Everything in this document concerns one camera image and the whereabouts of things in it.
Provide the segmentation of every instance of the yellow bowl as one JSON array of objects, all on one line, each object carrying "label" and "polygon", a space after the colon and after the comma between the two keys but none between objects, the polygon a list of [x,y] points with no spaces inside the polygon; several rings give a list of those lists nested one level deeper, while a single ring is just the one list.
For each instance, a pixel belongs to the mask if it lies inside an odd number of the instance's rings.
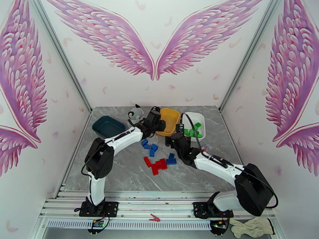
[{"label": "yellow bowl", "polygon": [[171,136],[176,128],[176,124],[179,121],[180,113],[177,110],[169,108],[161,109],[161,120],[165,120],[166,127],[164,131],[157,131],[156,134],[162,136]]}]

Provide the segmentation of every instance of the red clip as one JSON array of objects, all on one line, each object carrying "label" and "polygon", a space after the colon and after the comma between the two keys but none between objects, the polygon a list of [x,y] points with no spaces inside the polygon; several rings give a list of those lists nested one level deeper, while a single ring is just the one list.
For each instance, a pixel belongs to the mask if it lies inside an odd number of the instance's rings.
[{"label": "red clip", "polygon": [[151,216],[153,216],[153,219],[149,219],[149,221],[156,221],[156,222],[160,222],[161,221],[161,219],[158,218],[157,216],[155,216],[153,214],[151,214]]}]

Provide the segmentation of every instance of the pink wing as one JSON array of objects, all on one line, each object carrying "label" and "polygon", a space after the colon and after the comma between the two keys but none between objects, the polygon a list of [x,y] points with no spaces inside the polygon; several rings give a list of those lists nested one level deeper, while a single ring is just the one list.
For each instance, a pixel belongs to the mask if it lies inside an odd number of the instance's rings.
[{"label": "pink wing", "polygon": [[134,27],[122,16],[79,0],[47,0],[62,22],[124,71],[145,72],[154,79],[154,61]]},{"label": "pink wing", "polygon": [[18,156],[26,147],[37,148],[37,145],[20,131],[0,125],[0,177],[4,172],[18,164]]},{"label": "pink wing", "polygon": [[46,99],[41,46],[26,0],[16,0],[0,36],[0,91],[23,132],[41,142]]},{"label": "pink wing", "polygon": [[272,41],[268,68],[268,120],[277,126],[273,141],[297,124],[318,81],[319,40],[300,0],[285,0]]},{"label": "pink wing", "polygon": [[186,17],[176,28],[156,62],[156,78],[177,75],[194,66],[251,19],[262,0],[229,0]]},{"label": "pink wing", "polygon": [[314,172],[315,176],[318,176],[319,122],[293,130],[277,144],[277,147],[283,145],[293,148],[295,154],[297,154],[299,166],[302,162],[304,168],[308,168],[309,172]]}]

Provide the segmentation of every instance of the plush panda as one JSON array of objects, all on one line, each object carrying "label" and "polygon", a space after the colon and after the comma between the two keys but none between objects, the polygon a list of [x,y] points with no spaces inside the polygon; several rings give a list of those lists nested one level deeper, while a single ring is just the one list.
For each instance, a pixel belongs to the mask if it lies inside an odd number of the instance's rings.
[{"label": "plush panda", "polygon": [[128,118],[133,124],[136,124],[144,118],[144,111],[139,105],[135,104],[135,107],[128,113]]}]

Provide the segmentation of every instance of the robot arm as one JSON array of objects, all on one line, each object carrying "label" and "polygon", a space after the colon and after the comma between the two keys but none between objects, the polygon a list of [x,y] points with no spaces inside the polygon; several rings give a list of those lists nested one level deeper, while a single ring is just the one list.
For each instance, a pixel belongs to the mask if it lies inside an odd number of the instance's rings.
[{"label": "robot arm", "polygon": [[144,118],[127,131],[105,140],[96,138],[85,158],[88,170],[89,193],[86,203],[92,214],[98,214],[98,208],[104,203],[105,178],[110,173],[114,156],[127,146],[139,142],[156,131],[165,129],[165,121],[160,120],[160,108],[153,107],[147,118]]},{"label": "robot arm", "polygon": [[245,209],[252,215],[260,216],[274,195],[261,171],[253,164],[232,164],[199,148],[191,147],[190,137],[185,137],[182,132],[166,137],[165,144],[175,149],[186,165],[214,174],[236,188],[225,193],[216,192],[211,196],[207,201],[210,217],[221,217],[222,212],[233,209]]}]

